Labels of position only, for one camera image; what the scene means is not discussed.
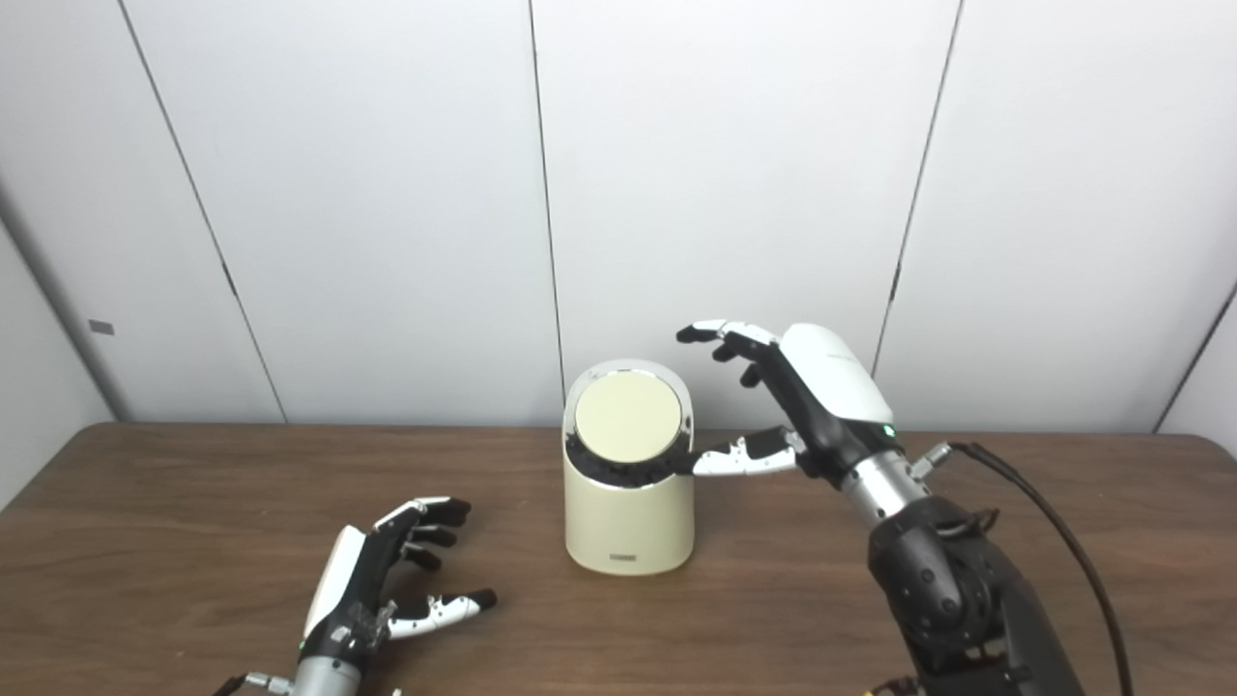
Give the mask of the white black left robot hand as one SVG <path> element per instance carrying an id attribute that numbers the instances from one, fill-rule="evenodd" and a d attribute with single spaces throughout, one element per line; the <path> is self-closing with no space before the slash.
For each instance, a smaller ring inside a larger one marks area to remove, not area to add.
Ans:
<path id="1" fill-rule="evenodd" d="M 437 494 L 406 501 L 362 532 L 344 525 L 310 602 L 298 659 L 327 659 L 362 671 L 388 640 L 421 637 L 490 611 L 499 605 L 491 588 L 429 595 L 400 605 L 383 598 L 390 570 L 411 562 L 438 571 L 442 559 L 428 546 L 452 546 L 454 529 L 473 511 L 465 501 Z"/>

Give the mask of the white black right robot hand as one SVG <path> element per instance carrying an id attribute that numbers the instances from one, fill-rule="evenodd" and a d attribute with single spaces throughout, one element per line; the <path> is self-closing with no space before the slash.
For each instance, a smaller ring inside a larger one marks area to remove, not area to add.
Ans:
<path id="1" fill-rule="evenodd" d="M 748 361 L 738 383 L 764 384 L 787 427 L 751 433 L 675 464 L 696 477 L 777 473 L 799 469 L 841 490 L 851 471 L 881 452 L 897 452 L 893 414 L 870 371 L 837 334 L 795 323 L 776 334 L 746 321 L 704 320 L 675 333 L 677 342 L 719 342 L 713 359 Z"/>

